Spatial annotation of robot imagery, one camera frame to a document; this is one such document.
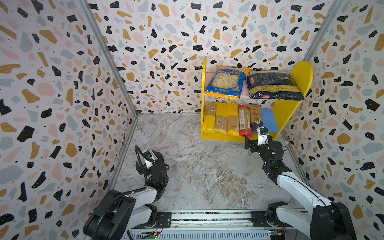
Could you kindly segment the yellow spaghetti box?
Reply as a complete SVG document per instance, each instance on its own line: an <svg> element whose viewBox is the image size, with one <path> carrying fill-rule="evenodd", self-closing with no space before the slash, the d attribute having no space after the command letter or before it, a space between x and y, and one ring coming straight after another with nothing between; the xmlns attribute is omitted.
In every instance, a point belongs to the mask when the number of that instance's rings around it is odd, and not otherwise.
<svg viewBox="0 0 384 240"><path fill-rule="evenodd" d="M227 102L227 134L239 137L239 109L238 104Z"/></svg>

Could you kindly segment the dark blue pasta bag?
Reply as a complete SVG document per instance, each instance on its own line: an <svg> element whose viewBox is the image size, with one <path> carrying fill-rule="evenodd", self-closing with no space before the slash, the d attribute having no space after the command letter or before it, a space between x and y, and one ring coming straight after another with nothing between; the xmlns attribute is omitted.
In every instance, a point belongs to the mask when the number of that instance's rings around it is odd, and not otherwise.
<svg viewBox="0 0 384 240"><path fill-rule="evenodd" d="M263 127L262 110L260 105L250 104L250 126L253 135L258 134L258 128Z"/></svg>

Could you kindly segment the red pasta packet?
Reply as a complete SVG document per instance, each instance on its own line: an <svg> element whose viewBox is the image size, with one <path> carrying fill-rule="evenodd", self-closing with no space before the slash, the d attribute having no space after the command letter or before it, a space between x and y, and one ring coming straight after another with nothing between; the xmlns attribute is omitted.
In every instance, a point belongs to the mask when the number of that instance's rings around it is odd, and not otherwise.
<svg viewBox="0 0 384 240"><path fill-rule="evenodd" d="M249 139L253 137L251 130L251 113L250 107L238 105L239 108L239 136L246 136Z"/></svg>

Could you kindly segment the clear yellow spaghetti packet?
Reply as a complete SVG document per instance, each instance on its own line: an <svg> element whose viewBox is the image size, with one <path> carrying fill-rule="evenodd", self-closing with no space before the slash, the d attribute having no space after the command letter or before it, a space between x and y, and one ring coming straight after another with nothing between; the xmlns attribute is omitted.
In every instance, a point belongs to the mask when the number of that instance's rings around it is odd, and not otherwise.
<svg viewBox="0 0 384 240"><path fill-rule="evenodd" d="M214 130L222 134L227 134L227 104L226 103L216 103L216 121Z"/></svg>

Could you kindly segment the yellow spaghetti bag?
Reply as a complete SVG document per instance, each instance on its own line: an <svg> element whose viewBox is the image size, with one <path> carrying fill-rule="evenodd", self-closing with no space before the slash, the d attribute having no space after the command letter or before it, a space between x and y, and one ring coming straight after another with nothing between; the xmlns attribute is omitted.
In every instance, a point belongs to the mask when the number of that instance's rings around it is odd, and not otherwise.
<svg viewBox="0 0 384 240"><path fill-rule="evenodd" d="M203 125L201 130L203 132L214 133L216 121L216 103L206 102L204 105Z"/></svg>

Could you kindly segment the black penne pasta bag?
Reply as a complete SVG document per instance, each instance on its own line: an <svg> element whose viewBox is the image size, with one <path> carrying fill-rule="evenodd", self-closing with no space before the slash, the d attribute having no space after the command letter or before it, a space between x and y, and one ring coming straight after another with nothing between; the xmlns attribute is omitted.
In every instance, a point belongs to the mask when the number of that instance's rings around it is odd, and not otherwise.
<svg viewBox="0 0 384 240"><path fill-rule="evenodd" d="M279 71L251 71L247 76L251 99L302 101L300 91L292 74Z"/></svg>

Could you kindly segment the blue orecchiette pasta bag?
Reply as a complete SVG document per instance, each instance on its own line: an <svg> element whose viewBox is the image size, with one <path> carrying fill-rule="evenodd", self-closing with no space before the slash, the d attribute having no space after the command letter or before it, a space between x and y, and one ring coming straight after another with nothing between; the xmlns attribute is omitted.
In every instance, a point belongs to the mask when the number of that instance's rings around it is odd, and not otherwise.
<svg viewBox="0 0 384 240"><path fill-rule="evenodd" d="M250 68L218 66L205 94L210 97L239 100Z"/></svg>

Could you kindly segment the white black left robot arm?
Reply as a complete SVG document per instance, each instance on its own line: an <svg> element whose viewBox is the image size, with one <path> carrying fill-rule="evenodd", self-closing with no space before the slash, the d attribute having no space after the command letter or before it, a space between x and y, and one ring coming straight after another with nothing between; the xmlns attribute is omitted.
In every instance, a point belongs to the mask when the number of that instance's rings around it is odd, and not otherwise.
<svg viewBox="0 0 384 240"><path fill-rule="evenodd" d="M120 240L127 231L139 226L158 224L158 201L168 185L169 165L161 153L136 151L136 170L145 178L145 185L136 190L110 190L87 219L83 233L92 240Z"/></svg>

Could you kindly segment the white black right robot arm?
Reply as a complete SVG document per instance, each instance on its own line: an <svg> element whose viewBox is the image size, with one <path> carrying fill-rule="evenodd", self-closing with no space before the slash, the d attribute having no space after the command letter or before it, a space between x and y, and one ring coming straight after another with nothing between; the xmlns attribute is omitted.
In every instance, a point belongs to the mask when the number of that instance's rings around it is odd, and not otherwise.
<svg viewBox="0 0 384 240"><path fill-rule="evenodd" d="M334 203L301 181L283 163L284 146L272 136L259 134L257 140L245 138L245 148L258 153L263 171L276 185L286 190L304 208L298 211L280 201L268 205L266 217L271 227L288 224L311 240L355 240L357 235L350 212L342 203Z"/></svg>

